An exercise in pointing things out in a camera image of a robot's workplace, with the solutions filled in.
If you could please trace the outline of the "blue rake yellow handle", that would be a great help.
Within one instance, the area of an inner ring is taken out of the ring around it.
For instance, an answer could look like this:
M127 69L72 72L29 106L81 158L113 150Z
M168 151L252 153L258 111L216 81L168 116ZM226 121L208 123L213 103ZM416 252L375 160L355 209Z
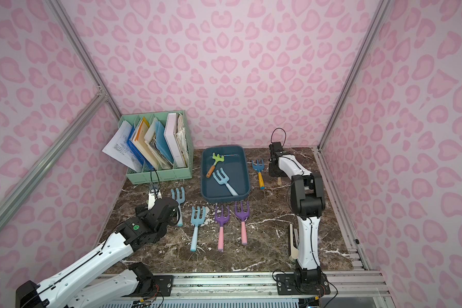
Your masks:
M260 190L265 190L265 183L264 183L264 178L263 178L263 171L265 168L264 160L263 159L253 160L252 167L257 172L257 178L258 178Z

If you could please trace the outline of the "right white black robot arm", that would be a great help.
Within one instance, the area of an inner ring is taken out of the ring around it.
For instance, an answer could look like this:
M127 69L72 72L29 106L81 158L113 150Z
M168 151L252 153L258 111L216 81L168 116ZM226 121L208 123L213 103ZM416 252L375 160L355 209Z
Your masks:
M299 286L318 285L322 279L318 229L326 207L322 176L301 165L294 155L283 149L280 142L272 142L269 150L269 175L288 177L291 181L290 208L299 223L296 283Z

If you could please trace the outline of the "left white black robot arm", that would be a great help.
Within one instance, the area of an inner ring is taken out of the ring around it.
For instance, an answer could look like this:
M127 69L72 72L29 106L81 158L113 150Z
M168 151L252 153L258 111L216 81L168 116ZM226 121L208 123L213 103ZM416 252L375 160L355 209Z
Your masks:
M136 215L120 223L102 244L72 265L40 283L26 281L15 292L16 307L101 307L124 296L156 299L161 295L154 275L134 263L104 282L92 281L119 261L162 239L178 222L178 202L156 199L153 207L139 206Z

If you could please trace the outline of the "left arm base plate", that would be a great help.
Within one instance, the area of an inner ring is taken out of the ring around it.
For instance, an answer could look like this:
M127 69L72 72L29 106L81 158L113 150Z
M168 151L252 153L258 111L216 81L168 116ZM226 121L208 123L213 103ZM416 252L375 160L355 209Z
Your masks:
M173 289L173 275L156 275L151 279L148 279L143 282L138 295L144 298L153 298L156 295L160 296L171 296Z

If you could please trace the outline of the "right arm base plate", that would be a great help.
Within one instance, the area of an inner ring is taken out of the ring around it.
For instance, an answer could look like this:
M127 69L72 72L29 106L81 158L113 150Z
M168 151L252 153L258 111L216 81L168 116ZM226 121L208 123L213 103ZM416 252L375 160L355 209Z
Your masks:
M292 273L273 272L273 280L277 285L278 295L314 295L324 296L330 295L331 289L327 276L322 273L319 283L308 283L300 285Z

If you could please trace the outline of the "purple rake pink handle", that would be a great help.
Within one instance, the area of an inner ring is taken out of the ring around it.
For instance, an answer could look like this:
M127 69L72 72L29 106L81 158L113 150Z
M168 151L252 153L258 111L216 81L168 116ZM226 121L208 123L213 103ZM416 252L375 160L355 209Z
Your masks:
M215 206L214 213L215 222L219 224L219 237L218 237L218 251L224 250L224 226L230 220L230 208L229 206L222 205L221 207Z
M246 221L250 216L250 204L249 201L236 202L234 204L234 214L237 219L241 222L241 243L242 245L248 244L248 235L246 231Z

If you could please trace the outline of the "teal rake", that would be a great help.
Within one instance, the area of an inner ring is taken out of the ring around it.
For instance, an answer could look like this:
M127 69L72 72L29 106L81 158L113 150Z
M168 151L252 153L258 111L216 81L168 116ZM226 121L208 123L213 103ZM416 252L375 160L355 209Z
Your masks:
M176 189L171 189L171 197L173 200L178 202L178 227L182 227L183 223L183 216L182 216L182 204L186 201L186 194L185 189L183 187L179 187Z

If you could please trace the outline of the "teal plastic storage box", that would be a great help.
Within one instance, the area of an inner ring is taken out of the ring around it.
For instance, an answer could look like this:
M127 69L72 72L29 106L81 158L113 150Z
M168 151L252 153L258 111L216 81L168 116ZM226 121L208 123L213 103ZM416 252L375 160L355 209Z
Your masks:
M245 150L241 146L207 148L201 154L201 195L211 204L244 200L250 194Z

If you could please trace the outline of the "light blue rake white handle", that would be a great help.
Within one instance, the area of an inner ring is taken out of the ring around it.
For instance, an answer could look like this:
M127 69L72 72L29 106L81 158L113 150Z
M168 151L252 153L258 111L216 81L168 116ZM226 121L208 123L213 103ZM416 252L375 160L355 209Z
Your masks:
M238 196L236 190L228 183L230 178L224 172L223 168L215 169L213 173L214 180L221 186L225 186L232 196Z

